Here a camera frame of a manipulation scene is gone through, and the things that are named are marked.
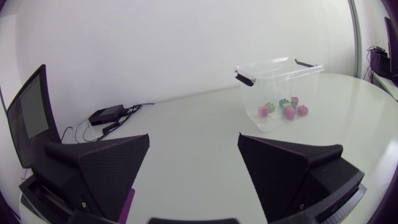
cable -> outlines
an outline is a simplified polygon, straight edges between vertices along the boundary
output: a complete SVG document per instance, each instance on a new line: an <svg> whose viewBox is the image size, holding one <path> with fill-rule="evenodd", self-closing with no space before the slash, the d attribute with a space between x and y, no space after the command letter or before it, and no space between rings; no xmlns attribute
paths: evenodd
<svg viewBox="0 0 398 224"><path fill-rule="evenodd" d="M122 121L118 121L117 123L119 123L118 126L116 126L113 129L110 129L108 132L104 133L102 136L93 139L93 140L87 140L85 137L85 133L87 131L87 129L90 128L89 123L87 122L87 128L85 129L85 131L83 132L83 140L86 142L95 142L95 141L100 141L103 138L105 138L107 135L109 135L110 133L112 133L113 131L117 130L120 126L122 126L122 124L124 124L132 114L134 114L135 112L137 112L139 109L141 109L144 105L154 105L154 103L142 103L142 104L138 104L138 105L134 105L130 108L124 109L124 111L122 112L123 116L126 116L126 118Z"/></svg>
<svg viewBox="0 0 398 224"><path fill-rule="evenodd" d="M25 169L25 176L24 176L24 178L21 177L22 183L26 180L26 173L27 173L27 170L28 170L28 169L29 169L29 168Z"/></svg>
<svg viewBox="0 0 398 224"><path fill-rule="evenodd" d="M63 131L63 135L62 135L61 141L62 141L63 137L65 136L65 133L67 132L67 129L69 129L69 128L72 128L72 130L73 130L73 127L71 127L71 126L68 126L67 128L65 128L65 130Z"/></svg>
<svg viewBox="0 0 398 224"><path fill-rule="evenodd" d="M80 143L80 142L79 142L79 141L77 141L77 138L76 138L76 133L77 133L77 130L79 129L79 126L80 126L81 124L83 124L83 122L82 122L82 123L80 123L80 124L77 126L76 130L75 130L75 141L76 141L77 143Z"/></svg>

green block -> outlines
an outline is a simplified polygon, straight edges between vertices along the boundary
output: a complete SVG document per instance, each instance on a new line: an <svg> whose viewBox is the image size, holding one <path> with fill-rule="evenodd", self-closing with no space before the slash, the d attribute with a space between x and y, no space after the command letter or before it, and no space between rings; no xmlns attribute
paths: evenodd
<svg viewBox="0 0 398 224"><path fill-rule="evenodd" d="M289 103L288 100L286 100L286 98L279 100L279 106L284 105L285 103Z"/></svg>
<svg viewBox="0 0 398 224"><path fill-rule="evenodd" d="M268 102L266 106L268 107L268 113L272 113L275 111L275 105L273 103Z"/></svg>

computer monitor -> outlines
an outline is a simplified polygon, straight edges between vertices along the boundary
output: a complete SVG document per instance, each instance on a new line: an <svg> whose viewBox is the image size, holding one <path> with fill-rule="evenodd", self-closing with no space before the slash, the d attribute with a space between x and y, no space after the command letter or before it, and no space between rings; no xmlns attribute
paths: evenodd
<svg viewBox="0 0 398 224"><path fill-rule="evenodd" d="M391 73L398 75L398 30L395 30L389 18L385 17L387 33L388 33L388 46L391 60Z"/></svg>
<svg viewBox="0 0 398 224"><path fill-rule="evenodd" d="M268 223L338 223L366 191L364 173L341 158L341 145L241 134L238 147Z"/></svg>
<svg viewBox="0 0 398 224"><path fill-rule="evenodd" d="M23 168L45 153L47 142L61 142L52 115L45 65L26 81L7 109L12 141Z"/></svg>
<svg viewBox="0 0 398 224"><path fill-rule="evenodd" d="M147 134L81 144L50 142L19 188L49 223L76 223L82 215L121 222L148 148Z"/></svg>

toy block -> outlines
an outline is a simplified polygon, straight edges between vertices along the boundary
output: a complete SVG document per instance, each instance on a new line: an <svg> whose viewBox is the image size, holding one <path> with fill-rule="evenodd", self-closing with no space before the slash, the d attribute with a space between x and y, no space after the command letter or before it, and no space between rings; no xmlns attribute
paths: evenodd
<svg viewBox="0 0 398 224"><path fill-rule="evenodd" d="M297 103L299 103L299 98L296 97L296 96L292 96L291 102L292 102L292 104L293 104L293 102L294 102L294 103L297 105Z"/></svg>
<svg viewBox="0 0 398 224"><path fill-rule="evenodd" d="M285 113L285 110L286 110L286 108L288 107L288 106L292 106L290 103L284 103L283 105L282 105L282 111Z"/></svg>
<svg viewBox="0 0 398 224"><path fill-rule="evenodd" d="M301 116L305 116L308 114L308 108L305 105L299 106L297 112Z"/></svg>
<svg viewBox="0 0 398 224"><path fill-rule="evenodd" d="M275 105L273 103L271 103L271 102L268 102L266 104L266 107L268 107L268 113L272 113L272 112L275 111Z"/></svg>
<svg viewBox="0 0 398 224"><path fill-rule="evenodd" d="M288 103L288 102L289 102L289 101L286 100L285 98L284 98L284 99L281 99L281 100L279 100L279 106L282 106L283 104Z"/></svg>
<svg viewBox="0 0 398 224"><path fill-rule="evenodd" d="M294 113L295 110L291 106L286 107L285 116L287 119L294 119Z"/></svg>
<svg viewBox="0 0 398 224"><path fill-rule="evenodd" d="M263 118L268 116L268 107L267 106L259 106L259 117Z"/></svg>

monitor screen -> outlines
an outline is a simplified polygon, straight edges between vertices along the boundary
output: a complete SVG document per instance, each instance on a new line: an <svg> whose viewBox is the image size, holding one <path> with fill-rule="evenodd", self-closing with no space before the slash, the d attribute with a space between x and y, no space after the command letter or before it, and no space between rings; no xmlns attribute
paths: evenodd
<svg viewBox="0 0 398 224"><path fill-rule="evenodd" d="M53 121L53 118L47 102L45 79L45 67L40 67L22 87L7 111L12 140L24 168L30 167L44 155L43 145L46 142L59 142L55 125L48 122Z"/></svg>

